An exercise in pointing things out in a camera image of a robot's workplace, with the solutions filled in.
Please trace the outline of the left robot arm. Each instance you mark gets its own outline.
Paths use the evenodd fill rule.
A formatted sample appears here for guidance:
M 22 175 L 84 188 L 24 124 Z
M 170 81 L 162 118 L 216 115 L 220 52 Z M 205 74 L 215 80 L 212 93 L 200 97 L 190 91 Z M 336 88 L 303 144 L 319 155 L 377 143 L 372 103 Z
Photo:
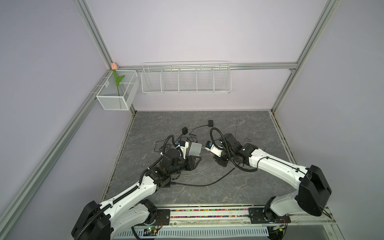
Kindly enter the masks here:
M 71 232 L 75 240 L 111 240 L 124 230 L 156 220 L 156 206 L 148 197 L 160 188 L 169 187 L 172 174 L 193 171 L 202 160 L 202 144 L 176 143 L 170 135 L 170 148 L 143 170 L 139 180 L 118 195 L 101 203 L 88 203 Z

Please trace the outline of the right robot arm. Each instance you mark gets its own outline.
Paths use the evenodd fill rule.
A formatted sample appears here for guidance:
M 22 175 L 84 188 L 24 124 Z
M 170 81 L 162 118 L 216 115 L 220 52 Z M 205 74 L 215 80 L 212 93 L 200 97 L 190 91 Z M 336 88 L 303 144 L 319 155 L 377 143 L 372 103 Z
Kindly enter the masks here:
M 205 149 L 214 154 L 219 165 L 226 167 L 232 163 L 236 169 L 247 173 L 264 171 L 294 188 L 284 196 L 272 196 L 264 205 L 261 216 L 268 223 L 301 212 L 315 217 L 331 216 L 326 206 L 332 190 L 319 167 L 296 165 L 250 143 L 242 145 L 232 134 L 223 134 L 218 128 L 211 128 L 210 138 Z

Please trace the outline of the black network switch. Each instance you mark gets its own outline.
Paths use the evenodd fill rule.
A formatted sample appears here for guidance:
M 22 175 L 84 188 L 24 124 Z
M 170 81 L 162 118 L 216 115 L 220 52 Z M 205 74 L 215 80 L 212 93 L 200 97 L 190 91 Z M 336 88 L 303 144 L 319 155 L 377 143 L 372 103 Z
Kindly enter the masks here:
M 170 188 L 171 187 L 171 177 L 162 178 L 160 183 L 160 188 Z

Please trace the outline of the white router box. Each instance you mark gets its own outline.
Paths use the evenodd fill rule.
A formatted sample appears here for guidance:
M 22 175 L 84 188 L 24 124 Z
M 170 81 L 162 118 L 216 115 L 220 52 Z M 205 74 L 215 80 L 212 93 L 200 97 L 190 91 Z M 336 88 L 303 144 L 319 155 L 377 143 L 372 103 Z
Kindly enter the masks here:
M 201 154 L 201 150 L 202 150 L 202 144 L 191 143 L 191 146 L 189 147 L 188 155 L 199 157 Z

